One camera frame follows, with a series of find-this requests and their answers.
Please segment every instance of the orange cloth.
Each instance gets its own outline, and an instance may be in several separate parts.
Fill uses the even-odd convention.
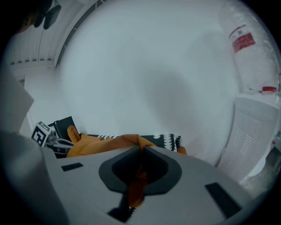
[[[70,149],[67,157],[86,156],[102,152],[111,151],[114,149],[125,148],[129,146],[139,145],[141,150],[144,146],[155,146],[150,141],[137,134],[126,134],[117,138],[97,138],[82,134],[81,138],[74,126],[67,129],[70,140],[75,145]],[[185,148],[179,148],[181,154],[186,155]],[[143,201],[143,189],[147,185],[146,172],[141,166],[136,173],[135,178],[128,186],[128,200],[130,207],[138,207]]]

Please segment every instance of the red label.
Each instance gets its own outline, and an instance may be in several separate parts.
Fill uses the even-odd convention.
[[[249,47],[256,44],[253,36],[251,33],[247,33],[239,38],[237,38],[233,43],[232,43],[232,48],[234,53],[237,53],[243,48]]]

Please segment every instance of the white ceiling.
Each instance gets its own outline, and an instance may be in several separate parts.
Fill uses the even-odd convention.
[[[43,29],[42,23],[40,27],[31,26],[27,31],[10,39],[4,60],[12,69],[56,66],[69,34],[77,30],[78,24],[85,19],[85,14],[88,15],[105,0],[58,0],[58,2],[61,11],[56,22],[48,30]]]

